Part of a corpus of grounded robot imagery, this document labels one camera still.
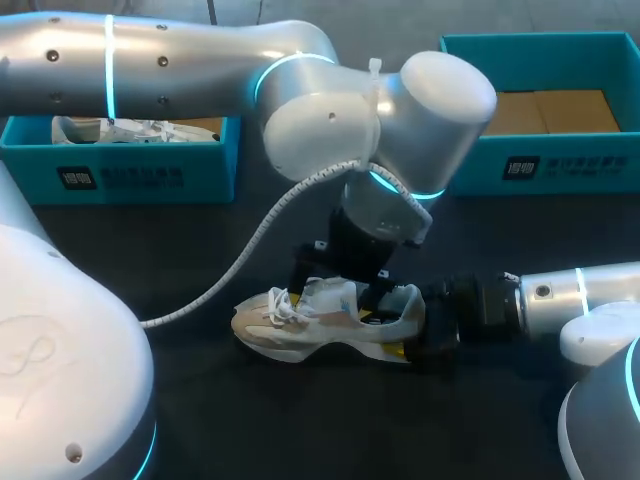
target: shoe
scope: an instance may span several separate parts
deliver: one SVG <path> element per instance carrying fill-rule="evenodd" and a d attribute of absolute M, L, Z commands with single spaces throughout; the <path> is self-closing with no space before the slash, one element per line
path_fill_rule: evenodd
<path fill-rule="evenodd" d="M 325 345 L 344 343 L 369 358 L 408 363 L 390 344 L 421 332 L 425 305 L 420 290 L 396 287 L 380 301 L 385 320 L 364 323 L 357 299 L 366 287 L 343 278 L 311 279 L 296 307 L 286 289 L 274 287 L 238 305 L 231 328 L 249 348 L 282 362 L 298 363 Z"/>
<path fill-rule="evenodd" d="M 217 133 L 206 128 L 153 120 L 118 118 L 111 124 L 105 118 L 54 117 L 51 124 L 54 145 L 217 142 L 219 139 Z"/>

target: logo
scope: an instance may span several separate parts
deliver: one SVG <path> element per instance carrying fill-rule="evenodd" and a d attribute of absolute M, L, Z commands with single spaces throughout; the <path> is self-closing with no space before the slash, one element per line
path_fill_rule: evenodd
<path fill-rule="evenodd" d="M 531 180 L 538 169 L 540 157 L 509 157 L 504 167 L 503 180 Z"/>
<path fill-rule="evenodd" d="M 58 167 L 58 175 L 67 190 L 95 190 L 97 187 L 89 167 Z"/>

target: wire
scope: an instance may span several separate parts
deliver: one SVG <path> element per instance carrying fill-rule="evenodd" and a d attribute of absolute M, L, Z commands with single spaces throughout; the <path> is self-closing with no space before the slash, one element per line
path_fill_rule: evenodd
<path fill-rule="evenodd" d="M 317 185 L 322 182 L 326 182 L 327 180 L 331 180 L 332 178 L 338 177 L 345 172 L 358 170 L 361 167 L 361 163 L 359 160 L 350 160 L 348 162 L 337 163 L 332 165 L 329 168 L 325 168 L 324 170 L 320 170 L 319 172 L 311 175 L 310 177 L 302 180 L 300 183 L 294 185 L 287 193 L 285 193 L 280 200 L 276 202 L 276 204 L 271 207 L 267 216 L 264 217 L 258 228 L 254 232 L 253 236 L 244 247 L 238 258 L 233 262 L 229 270 L 220 277 L 215 285 L 209 288 L 206 292 L 200 295 L 191 303 L 185 305 L 184 307 L 176 310 L 173 313 L 169 313 L 168 315 L 163 315 L 158 318 L 153 318 L 151 320 L 146 320 L 140 322 L 142 328 L 153 328 L 158 327 L 160 325 L 164 325 L 165 323 L 173 322 L 178 320 L 179 318 L 184 317 L 185 315 L 193 312 L 195 309 L 203 305 L 206 301 L 212 298 L 215 294 L 217 294 L 227 283 L 231 280 L 236 273 L 242 268 L 242 266 L 246 263 L 249 256 L 253 253 L 258 242 L 262 239 L 266 231 L 269 229 L 273 221 L 276 217 L 282 212 L 282 210 L 289 204 L 293 199 L 298 197 L 304 191 L 308 190 L 314 185 Z M 402 196 L 402 198 L 409 204 L 409 206 L 420 216 L 423 221 L 424 228 L 423 231 L 431 226 L 432 218 L 429 212 L 427 212 L 422 205 L 420 205 L 415 198 L 411 196 L 411 192 L 409 192 L 404 185 L 398 180 L 391 172 L 387 169 L 381 167 L 380 165 L 376 165 L 374 163 L 370 163 L 368 165 L 368 169 L 377 173 L 382 178 L 387 180 L 390 184 L 392 184 L 398 193 Z"/>

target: teal cardboard box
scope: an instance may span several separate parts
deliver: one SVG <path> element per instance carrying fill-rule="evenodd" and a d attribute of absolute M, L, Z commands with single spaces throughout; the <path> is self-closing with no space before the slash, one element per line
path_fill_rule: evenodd
<path fill-rule="evenodd" d="M 240 119 L 220 142 L 52 145 L 50 116 L 11 117 L 0 155 L 31 205 L 228 203 Z"/>
<path fill-rule="evenodd" d="M 640 191 L 640 52 L 628 34 L 450 35 L 441 48 L 498 92 L 601 90 L 620 130 L 482 136 L 452 180 L 454 195 Z"/>

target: black table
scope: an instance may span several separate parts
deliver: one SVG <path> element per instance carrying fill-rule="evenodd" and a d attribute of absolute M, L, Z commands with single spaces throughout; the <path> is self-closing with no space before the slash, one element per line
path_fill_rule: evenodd
<path fill-rule="evenodd" d="M 564 479 L 555 345 L 466 349 L 452 381 L 371 365 L 349 352 L 305 366 L 247 356 L 233 306 L 286 283 L 293 247 L 324 237 L 341 180 L 299 199 L 228 287 L 150 332 L 158 393 L 158 479 Z M 57 245 L 142 318 L 182 306 L 235 259 L 288 184 L 245 125 L 229 206 L 40 208 Z M 640 197 L 445 196 L 419 252 L 391 270 L 541 272 L 637 259 Z"/>

